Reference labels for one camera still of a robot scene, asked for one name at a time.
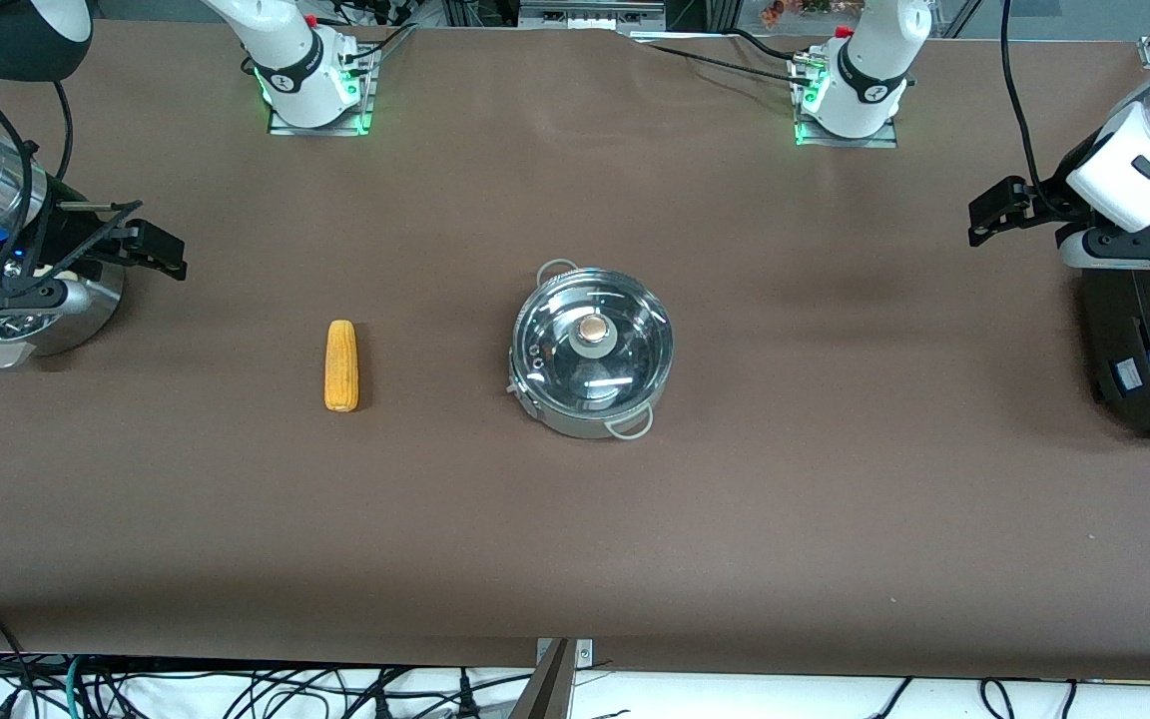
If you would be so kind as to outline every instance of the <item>black band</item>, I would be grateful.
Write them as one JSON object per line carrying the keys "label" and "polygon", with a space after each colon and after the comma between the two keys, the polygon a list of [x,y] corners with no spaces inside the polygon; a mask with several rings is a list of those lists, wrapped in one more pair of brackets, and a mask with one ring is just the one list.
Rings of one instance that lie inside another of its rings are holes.
{"label": "black band", "polygon": [[854,63],[850,61],[850,41],[845,41],[841,49],[836,52],[836,69],[841,70],[841,78],[845,85],[854,87],[854,94],[859,95],[859,101],[864,105],[876,105],[890,97],[890,92],[898,90],[907,77],[907,70],[898,77],[890,79],[877,79],[866,76]]}
{"label": "black band", "polygon": [[255,63],[254,59],[252,59],[255,70],[270,87],[274,87],[278,92],[286,92],[286,94],[299,92],[300,83],[319,70],[322,64],[322,36],[319,36],[316,32],[310,32],[309,35],[314,37],[314,46],[309,47],[309,54],[305,55],[305,59],[300,60],[299,63],[275,69]]}

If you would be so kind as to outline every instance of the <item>white label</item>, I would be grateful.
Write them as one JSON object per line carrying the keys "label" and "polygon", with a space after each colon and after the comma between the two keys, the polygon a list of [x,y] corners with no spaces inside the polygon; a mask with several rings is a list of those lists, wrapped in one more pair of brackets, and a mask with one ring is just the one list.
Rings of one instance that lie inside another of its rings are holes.
{"label": "white label", "polygon": [[1142,387],[1142,377],[1138,376],[1138,366],[1133,357],[1117,362],[1117,380],[1126,391],[1133,391]]}

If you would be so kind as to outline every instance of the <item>white floor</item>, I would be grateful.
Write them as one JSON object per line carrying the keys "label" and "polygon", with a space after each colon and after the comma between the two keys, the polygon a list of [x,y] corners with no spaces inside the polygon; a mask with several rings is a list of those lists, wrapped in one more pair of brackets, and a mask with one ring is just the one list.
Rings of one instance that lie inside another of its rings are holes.
{"label": "white floor", "polygon": [[[470,670],[474,683],[493,678],[511,678],[519,670]],[[309,678],[312,673],[301,675]],[[375,679],[373,670],[348,670],[346,686],[361,688]],[[516,699],[524,682],[503,684],[475,693],[483,709],[497,706],[488,716],[506,716],[506,706]],[[604,719],[620,713],[624,719],[867,719],[880,713],[899,679],[884,678],[752,678],[752,675],[654,674],[590,670],[576,678],[572,719]],[[321,682],[338,687],[337,680]],[[151,719],[220,719],[230,702],[246,693],[245,678],[132,679],[124,686],[129,701]],[[1063,682],[1007,681],[1017,719],[1058,719],[1067,684]],[[393,693],[459,691],[457,670],[416,670],[389,687]],[[0,702],[9,687],[0,679]],[[56,699],[63,696],[54,693]],[[277,713],[277,719],[331,719],[339,716],[344,702],[324,693],[328,704],[312,697],[296,697]],[[411,719],[435,701],[390,701],[396,719]],[[261,718],[267,701],[259,702],[252,719]],[[995,704],[1004,713],[999,699]],[[67,719],[63,711],[45,705],[46,719]],[[429,719],[443,719],[442,710]],[[32,709],[22,696],[15,705],[15,719],[32,718]],[[356,714],[370,719],[374,706]],[[917,679],[904,693],[891,719],[988,719],[979,699],[979,683],[964,679]],[[1070,713],[1071,719],[1150,719],[1150,686],[1082,683]]]}

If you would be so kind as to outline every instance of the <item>container handle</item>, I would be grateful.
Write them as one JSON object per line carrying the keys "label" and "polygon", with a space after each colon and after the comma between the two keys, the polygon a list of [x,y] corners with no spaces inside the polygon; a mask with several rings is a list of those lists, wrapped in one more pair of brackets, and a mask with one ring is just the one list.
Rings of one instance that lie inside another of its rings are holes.
{"label": "container handle", "polygon": [[572,262],[570,260],[564,260],[561,258],[549,260],[539,266],[539,271],[535,273],[535,286],[544,284],[544,273],[547,273],[551,268],[555,268],[557,265],[566,265],[569,266],[570,269],[578,269],[578,265]]}
{"label": "container handle", "polygon": [[[642,413],[636,413],[634,418],[630,419],[630,421],[636,422],[636,420],[639,419],[642,419]],[[610,420],[607,420],[607,422],[603,422],[603,424],[606,424],[606,431],[611,433],[611,436],[615,438],[622,438],[622,441],[624,442],[632,442],[635,441],[635,438],[642,438],[644,436],[647,436],[647,433],[651,431],[651,427],[654,426],[654,407],[651,405],[646,405],[646,427],[643,427],[642,431],[638,431],[638,434],[634,435],[620,434],[619,431],[616,431],[615,427],[613,427]]]}

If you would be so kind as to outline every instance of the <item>pot lid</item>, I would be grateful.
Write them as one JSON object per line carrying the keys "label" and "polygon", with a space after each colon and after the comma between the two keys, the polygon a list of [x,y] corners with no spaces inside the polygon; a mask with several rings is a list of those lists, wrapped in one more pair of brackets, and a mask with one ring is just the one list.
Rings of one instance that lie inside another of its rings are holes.
{"label": "pot lid", "polygon": [[647,288],[611,269],[551,277],[512,329],[512,373],[558,413],[606,420],[651,399],[668,377],[672,324]]}

